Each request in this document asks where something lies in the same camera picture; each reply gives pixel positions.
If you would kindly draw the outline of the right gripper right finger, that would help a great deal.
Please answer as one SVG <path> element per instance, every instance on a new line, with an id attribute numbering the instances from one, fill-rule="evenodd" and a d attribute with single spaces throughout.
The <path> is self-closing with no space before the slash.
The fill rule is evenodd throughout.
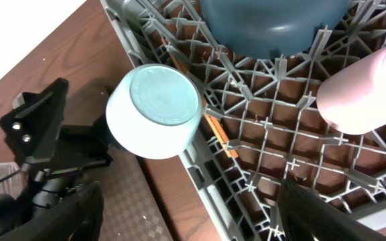
<path id="1" fill-rule="evenodd" d="M 386 240 L 386 236 L 348 217 L 291 181 L 282 181 L 277 206 L 285 239 L 289 241 Z"/>

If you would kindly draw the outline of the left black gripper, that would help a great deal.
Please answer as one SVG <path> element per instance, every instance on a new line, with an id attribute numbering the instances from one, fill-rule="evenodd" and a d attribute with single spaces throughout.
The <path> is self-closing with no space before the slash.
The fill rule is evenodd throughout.
<path id="1" fill-rule="evenodd" d="M 0 118 L 15 162 L 37 163 L 26 175 L 29 181 L 76 177 L 113 161 L 109 149 L 116 140 L 105 115 L 91 126 L 64 125 L 60 130 L 68 87 L 66 79 L 58 78 L 40 93 L 23 92 L 24 103 Z"/>

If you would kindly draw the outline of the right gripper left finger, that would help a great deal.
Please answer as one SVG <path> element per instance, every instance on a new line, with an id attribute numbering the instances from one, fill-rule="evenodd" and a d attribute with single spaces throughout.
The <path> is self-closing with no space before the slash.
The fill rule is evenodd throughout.
<path id="1" fill-rule="evenodd" d="M 97 241 L 103 209 L 101 184 L 94 181 L 82 186 L 49 212 L 0 236 L 0 241 Z"/>

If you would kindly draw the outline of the light blue rice bowl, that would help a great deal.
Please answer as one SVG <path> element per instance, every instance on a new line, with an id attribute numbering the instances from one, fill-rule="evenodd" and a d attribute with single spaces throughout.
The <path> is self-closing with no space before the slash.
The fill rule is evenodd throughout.
<path id="1" fill-rule="evenodd" d="M 105 118 L 115 140 L 147 159 L 167 159 L 192 142 L 202 97 L 179 70 L 163 64 L 132 69 L 109 97 Z"/>

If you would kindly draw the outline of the pink cup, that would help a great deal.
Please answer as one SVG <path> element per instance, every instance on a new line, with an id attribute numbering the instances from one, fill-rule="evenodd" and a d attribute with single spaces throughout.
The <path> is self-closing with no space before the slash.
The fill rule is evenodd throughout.
<path id="1" fill-rule="evenodd" d="M 386 47 L 325 80 L 316 103 L 332 128 L 362 135 L 386 125 Z"/>

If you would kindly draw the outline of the blue plate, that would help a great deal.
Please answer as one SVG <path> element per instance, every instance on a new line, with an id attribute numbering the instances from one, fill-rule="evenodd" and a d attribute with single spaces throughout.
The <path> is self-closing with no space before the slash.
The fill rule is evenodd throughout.
<path id="1" fill-rule="evenodd" d="M 334 29 L 349 0 L 200 0 L 217 42 L 255 59 L 291 56 L 311 47 L 320 29 Z"/>

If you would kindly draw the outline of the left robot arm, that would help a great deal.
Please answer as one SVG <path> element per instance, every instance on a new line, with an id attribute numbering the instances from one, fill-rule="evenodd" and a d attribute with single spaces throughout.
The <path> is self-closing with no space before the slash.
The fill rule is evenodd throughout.
<path id="1" fill-rule="evenodd" d="M 0 118 L 27 179 L 19 196 L 0 194 L 0 240 L 99 239 L 104 195 L 85 175 L 112 162 L 109 132 L 63 123 L 68 86 L 58 78 L 39 93 L 23 92 Z"/>

